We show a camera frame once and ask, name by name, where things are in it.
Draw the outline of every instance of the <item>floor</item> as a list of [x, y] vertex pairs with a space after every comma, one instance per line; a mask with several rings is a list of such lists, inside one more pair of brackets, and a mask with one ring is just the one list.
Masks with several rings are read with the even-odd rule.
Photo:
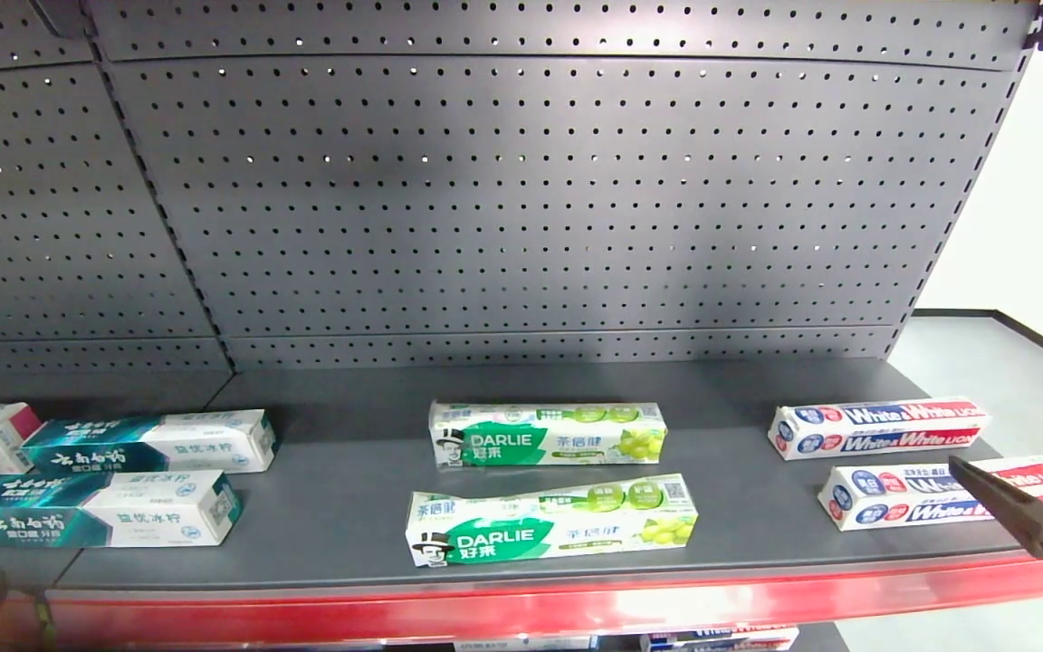
[[[909, 321], [890, 362], [931, 395], [988, 408], [1003, 456], [1043, 454], [1043, 351], [983, 318]], [[851, 652], [1043, 652], [1043, 599], [836, 623]]]

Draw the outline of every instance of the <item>green toothpaste box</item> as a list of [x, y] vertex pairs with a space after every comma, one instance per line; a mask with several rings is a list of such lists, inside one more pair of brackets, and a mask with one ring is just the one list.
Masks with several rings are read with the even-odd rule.
[[683, 476], [457, 498], [414, 492], [405, 537], [418, 566], [683, 548], [699, 512]]
[[0, 546], [219, 546], [239, 517], [222, 470], [0, 476]]
[[657, 463], [666, 424], [654, 403], [434, 403], [429, 433], [438, 466]]
[[263, 409], [128, 416], [113, 421], [63, 418], [43, 424], [22, 451], [41, 474], [226, 470], [258, 474], [276, 455]]

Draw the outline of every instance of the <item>man in top hat logo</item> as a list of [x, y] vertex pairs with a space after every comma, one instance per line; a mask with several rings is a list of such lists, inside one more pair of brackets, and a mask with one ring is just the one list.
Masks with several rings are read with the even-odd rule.
[[421, 540], [413, 544], [413, 549], [421, 554], [430, 569], [446, 566], [445, 556], [453, 550], [447, 533], [422, 532]]
[[461, 430], [444, 429], [442, 436], [437, 437], [434, 443], [445, 453], [445, 462], [450, 466], [461, 466], [461, 446], [464, 445], [464, 433]]

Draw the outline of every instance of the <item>gray shelf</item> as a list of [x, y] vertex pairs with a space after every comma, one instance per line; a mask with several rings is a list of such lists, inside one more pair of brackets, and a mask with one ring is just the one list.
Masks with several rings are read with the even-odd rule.
[[[235, 476], [244, 515], [216, 549], [87, 550], [62, 588], [233, 589], [566, 578], [935, 558], [1017, 548], [996, 524], [840, 533], [816, 504], [832, 459], [785, 463], [766, 440], [775, 405], [922, 396], [880, 360], [545, 367], [356, 368], [239, 375], [211, 408], [268, 408], [271, 470]], [[453, 470], [432, 463], [429, 402], [658, 401], [658, 466]], [[968, 455], [996, 456], [984, 442]], [[940, 462], [945, 451], [851, 461]], [[412, 490], [502, 496], [681, 472], [700, 514], [686, 549], [415, 569], [403, 526]]]
[[[0, 403], [22, 401], [38, 415], [108, 417], [140, 412], [202, 409], [228, 375], [0, 375]], [[11, 585], [46, 588], [71, 564], [78, 549], [21, 550], [0, 548], [0, 566]]]

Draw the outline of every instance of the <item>metal shelf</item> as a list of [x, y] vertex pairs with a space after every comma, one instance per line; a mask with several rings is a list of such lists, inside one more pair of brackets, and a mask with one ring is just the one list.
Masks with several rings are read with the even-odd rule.
[[[770, 449], [775, 405], [923, 395], [881, 360], [262, 371], [224, 387], [226, 380], [0, 376], [0, 401], [25, 397], [41, 415], [264, 406], [283, 437], [272, 469], [233, 478], [244, 516], [220, 548], [67, 552], [60, 559], [70, 565], [0, 550], [0, 565], [51, 587], [45, 598], [66, 643], [612, 634], [708, 627], [713, 614], [817, 622], [1043, 595], [1043, 562], [1026, 559], [994, 524], [841, 535], [814, 499], [831, 461], [783, 463]], [[653, 397], [671, 445], [655, 467], [440, 474], [423, 434], [434, 397]], [[994, 455], [981, 442], [969, 454]], [[941, 451], [896, 461], [943, 458]], [[703, 513], [683, 550], [439, 571], [415, 569], [405, 550], [412, 490], [495, 496], [674, 470], [686, 475]]]
[[[87, 550], [64, 588], [346, 587], [606, 573], [725, 571], [989, 553], [1014, 548], [994, 524], [840, 535], [815, 494], [833, 461], [783, 463], [766, 440], [779, 404], [923, 395], [878, 360], [258, 372], [214, 409], [264, 406], [285, 438], [264, 475], [235, 476], [243, 520], [216, 550]], [[658, 401], [671, 428], [657, 466], [436, 469], [426, 430], [439, 400]], [[994, 457], [978, 442], [973, 457]], [[897, 455], [935, 462], [944, 453]], [[416, 569], [405, 544], [413, 490], [508, 496], [680, 472], [701, 517], [686, 549], [534, 564]]]

